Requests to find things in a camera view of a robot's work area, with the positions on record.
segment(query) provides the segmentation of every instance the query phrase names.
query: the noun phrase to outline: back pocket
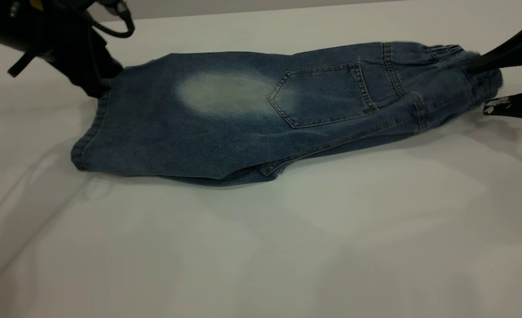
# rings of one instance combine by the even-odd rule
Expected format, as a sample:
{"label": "back pocket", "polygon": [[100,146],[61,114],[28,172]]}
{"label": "back pocket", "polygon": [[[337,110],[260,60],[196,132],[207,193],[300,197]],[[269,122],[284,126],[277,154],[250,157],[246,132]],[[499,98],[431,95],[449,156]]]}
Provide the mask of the back pocket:
{"label": "back pocket", "polygon": [[324,125],[378,112],[359,63],[287,71],[268,98],[292,128]]}

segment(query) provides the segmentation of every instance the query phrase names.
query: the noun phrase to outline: black cable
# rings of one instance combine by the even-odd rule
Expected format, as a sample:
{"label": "black cable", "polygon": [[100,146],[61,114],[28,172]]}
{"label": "black cable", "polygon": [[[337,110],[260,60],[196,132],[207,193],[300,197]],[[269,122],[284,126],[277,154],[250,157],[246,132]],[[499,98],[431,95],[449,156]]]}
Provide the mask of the black cable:
{"label": "black cable", "polygon": [[80,11],[74,6],[70,4],[68,0],[59,0],[62,4],[64,4],[68,9],[70,9],[74,14],[78,15],[79,17],[83,18],[89,24],[91,24],[93,27],[97,28],[98,30],[101,30],[105,34],[109,34],[111,36],[114,36],[116,38],[129,38],[133,35],[135,32],[135,24],[133,23],[133,19],[131,18],[131,12],[127,8],[127,5],[125,2],[121,1],[121,5],[123,5],[125,8],[123,11],[118,12],[118,16],[125,22],[125,25],[127,26],[127,32],[117,32],[115,30],[112,30],[110,28],[107,28],[94,20],[94,18],[87,12],[87,11]]}

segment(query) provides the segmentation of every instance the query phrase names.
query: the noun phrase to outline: white table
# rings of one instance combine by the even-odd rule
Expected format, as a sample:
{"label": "white table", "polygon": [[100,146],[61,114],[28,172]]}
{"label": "white table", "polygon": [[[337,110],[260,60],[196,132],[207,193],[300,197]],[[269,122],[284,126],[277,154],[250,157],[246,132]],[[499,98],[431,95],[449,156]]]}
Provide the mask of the white table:
{"label": "white table", "polygon": [[[110,26],[122,28],[120,23]],[[408,0],[137,21],[125,65],[390,40],[485,53],[522,0]],[[0,318],[522,317],[522,120],[467,114],[374,149],[211,189],[86,174],[95,100],[0,46]],[[522,67],[501,95],[522,92]]]}

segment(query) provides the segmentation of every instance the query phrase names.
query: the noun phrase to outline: jeans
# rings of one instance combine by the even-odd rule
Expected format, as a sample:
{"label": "jeans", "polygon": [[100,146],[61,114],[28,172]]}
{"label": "jeans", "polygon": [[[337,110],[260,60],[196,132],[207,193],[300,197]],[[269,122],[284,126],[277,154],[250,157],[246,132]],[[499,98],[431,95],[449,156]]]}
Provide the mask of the jeans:
{"label": "jeans", "polygon": [[79,170],[210,186],[273,180],[294,161],[391,143],[493,98],[460,46],[348,45],[291,56],[170,54],[109,80]]}

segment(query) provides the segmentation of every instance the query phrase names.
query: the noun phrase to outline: white wall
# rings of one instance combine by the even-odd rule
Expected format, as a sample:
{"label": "white wall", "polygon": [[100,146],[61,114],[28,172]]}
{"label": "white wall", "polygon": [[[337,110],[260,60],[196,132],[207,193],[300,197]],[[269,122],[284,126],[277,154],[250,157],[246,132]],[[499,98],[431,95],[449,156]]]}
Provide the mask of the white wall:
{"label": "white wall", "polygon": [[[127,5],[136,19],[148,19],[386,1],[393,0],[132,0]],[[116,20],[97,4],[90,12],[99,21]]]}

